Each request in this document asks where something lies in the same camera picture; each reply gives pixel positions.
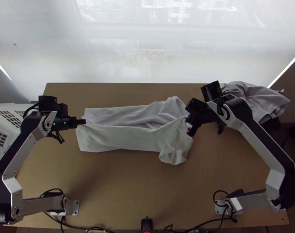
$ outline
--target white curtain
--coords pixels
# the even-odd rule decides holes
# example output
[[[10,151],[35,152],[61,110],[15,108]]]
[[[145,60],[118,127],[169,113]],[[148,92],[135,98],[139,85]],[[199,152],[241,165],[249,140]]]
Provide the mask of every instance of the white curtain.
[[[295,57],[295,0],[1,0],[0,64],[47,82],[268,86]]]

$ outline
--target wooden table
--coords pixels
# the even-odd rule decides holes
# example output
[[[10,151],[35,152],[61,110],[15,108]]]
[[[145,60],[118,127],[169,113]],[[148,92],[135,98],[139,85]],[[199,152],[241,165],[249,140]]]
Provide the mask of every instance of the wooden table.
[[[178,96],[185,103],[203,99],[201,84],[49,83],[45,95],[57,96],[68,105],[70,116],[81,117],[85,108],[145,105]],[[155,229],[174,223],[175,229],[194,227],[215,214],[212,194],[238,188],[265,188],[269,168],[238,131],[226,128],[217,135],[217,124],[198,129],[187,160],[181,165],[160,162],[158,153],[116,150],[88,153],[79,150],[75,130],[62,131],[64,144],[39,141],[23,167],[18,181],[23,197],[37,197],[45,190],[61,188],[80,200],[78,216],[66,217],[77,226],[107,229],[139,229],[141,219],[153,219]],[[244,210],[238,223],[223,227],[288,224],[286,213],[269,207]],[[217,227],[214,222],[206,228]],[[26,216],[17,226],[59,228],[43,213]]]

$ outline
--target wire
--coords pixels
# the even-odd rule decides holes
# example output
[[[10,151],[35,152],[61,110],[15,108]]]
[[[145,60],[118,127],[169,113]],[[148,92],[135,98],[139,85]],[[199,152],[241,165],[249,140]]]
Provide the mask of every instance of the wire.
[[[60,228],[61,228],[61,232],[62,232],[62,233],[64,233],[63,226],[62,226],[62,225],[63,225],[63,221],[64,221],[64,219],[65,219],[65,216],[62,216],[62,217],[61,217],[61,222],[60,222]]]
[[[38,102],[37,104],[34,104],[33,106],[29,107],[27,110],[25,110],[25,112],[23,113],[23,119],[26,117],[26,115],[28,114],[28,112],[32,109],[34,109],[36,106],[38,106],[40,104],[40,102]]]
[[[61,136],[61,134],[59,133],[59,131],[56,131],[56,135],[54,135],[52,132],[50,132],[48,135],[50,137],[58,140],[60,144],[62,144],[63,142],[65,142],[65,140],[63,139],[63,137]]]
[[[214,192],[214,194],[213,194],[213,196],[212,196],[212,199],[213,199],[213,202],[214,202],[217,206],[219,206],[219,207],[225,207],[225,209],[224,209],[224,211],[223,211],[223,214],[222,214],[222,217],[221,217],[221,218],[219,218],[219,219],[212,219],[212,220],[206,221],[206,222],[201,223],[201,224],[199,224],[199,225],[197,225],[197,226],[195,226],[195,227],[193,227],[193,228],[187,229],[186,231],[174,231],[174,230],[172,230],[172,228],[173,228],[173,224],[170,224],[170,225],[166,226],[166,227],[162,230],[161,233],[169,233],[169,232],[171,232],[171,233],[189,233],[190,231],[193,231],[193,230],[200,230],[200,227],[202,227],[202,226],[204,226],[204,225],[206,225],[206,224],[208,224],[208,223],[212,223],[212,222],[216,222],[216,221],[221,221],[221,222],[220,222],[220,225],[218,226],[218,228],[215,229],[215,230],[213,230],[213,231],[211,231],[211,232],[217,232],[217,231],[222,227],[222,224],[223,224],[223,221],[224,221],[224,220],[231,220],[231,221],[233,221],[234,223],[237,223],[238,220],[235,219],[235,218],[233,218],[233,216],[232,216],[233,214],[236,213],[236,212],[233,212],[233,209],[234,209],[234,208],[233,208],[232,204],[231,204],[228,200],[225,200],[225,202],[226,202],[227,204],[225,204],[225,205],[219,205],[219,204],[217,203],[217,201],[215,200],[215,195],[216,195],[217,193],[220,193],[220,192],[225,193],[226,195],[228,195],[228,193],[225,192],[224,190],[217,190],[217,191]],[[230,213],[229,217],[224,217],[224,216],[225,216],[225,213],[226,213],[226,211],[227,211],[227,209],[228,209],[229,207],[231,208],[231,213]]]
[[[53,188],[53,189],[47,190],[46,192],[44,192],[43,194],[41,194],[39,197],[42,197],[45,194],[47,194],[47,193],[49,193],[51,191],[54,191],[54,190],[58,190],[61,194],[64,194],[64,192],[61,189],[59,189],[59,188]],[[59,221],[58,219],[56,219],[54,217],[51,217],[46,211],[44,211],[44,214],[47,215],[53,221],[55,221],[55,222],[57,222],[57,223],[60,224],[60,228],[61,228],[61,232],[62,233],[64,233],[63,226],[67,226],[68,228],[77,229],[77,230],[86,230],[87,232],[90,231],[90,230],[99,230],[99,231],[105,231],[105,232],[108,232],[108,233],[115,233],[114,231],[105,230],[104,228],[98,227],[98,226],[93,226],[93,227],[89,227],[89,228],[88,227],[81,227],[81,226],[72,226],[72,225],[69,225],[67,223],[64,223],[65,216],[62,216],[61,217],[61,221]]]
[[[225,209],[224,209],[224,212],[223,212],[223,214],[222,214],[222,218],[221,218],[221,222],[220,222],[220,225],[218,226],[218,228],[217,229],[215,229],[214,231],[212,231],[212,232],[217,232],[219,229],[221,229],[221,227],[222,227],[222,224],[223,224],[223,220],[224,220],[224,215],[225,215],[225,213],[226,213],[226,210],[228,209],[229,207],[227,206]]]
[[[227,205],[219,205],[219,204],[217,203],[217,201],[215,200],[215,195],[216,195],[217,193],[225,193],[226,195],[228,195],[228,192],[225,192],[224,190],[218,190],[218,191],[215,191],[214,194],[213,194],[213,196],[212,196],[212,199],[213,199],[214,204],[216,204],[216,205],[219,206],[219,207],[226,207]]]

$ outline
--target white cloth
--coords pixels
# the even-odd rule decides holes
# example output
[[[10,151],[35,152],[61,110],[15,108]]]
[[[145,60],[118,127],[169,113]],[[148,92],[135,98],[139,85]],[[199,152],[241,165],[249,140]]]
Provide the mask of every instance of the white cloth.
[[[281,94],[283,90],[275,91],[241,81],[226,84],[222,91],[245,99],[259,124],[280,116],[290,104],[290,100]]]
[[[188,114],[176,96],[143,106],[86,108],[82,117],[86,124],[76,129],[79,148],[88,152],[159,151],[162,162],[180,164],[193,142],[186,134]]]

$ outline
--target robotic arm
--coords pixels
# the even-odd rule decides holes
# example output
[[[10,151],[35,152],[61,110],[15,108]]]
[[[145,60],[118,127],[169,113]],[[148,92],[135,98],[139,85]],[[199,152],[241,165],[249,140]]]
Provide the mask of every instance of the robotic arm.
[[[26,116],[27,112],[38,106],[40,116]],[[77,215],[79,201],[68,200],[61,192],[44,193],[38,198],[23,199],[23,189],[16,180],[17,172],[34,147],[44,137],[56,137],[59,131],[77,128],[86,120],[77,120],[67,114],[67,105],[58,104],[57,98],[40,96],[38,104],[30,107],[24,115],[20,134],[0,160],[0,223],[14,224],[26,215],[42,211],[50,215]]]
[[[287,210],[295,204],[295,163],[270,135],[253,119],[252,110],[247,102],[234,95],[223,95],[219,82],[215,81],[201,88],[204,101],[192,99],[186,106],[190,113],[187,122],[192,125],[188,132],[194,136],[198,127],[204,123],[217,122],[218,134],[224,126],[238,130],[262,157],[270,172],[266,188],[252,192],[236,190],[223,200],[216,200],[216,213],[222,214],[226,202],[226,214],[241,213],[244,208],[265,208],[274,211]]]

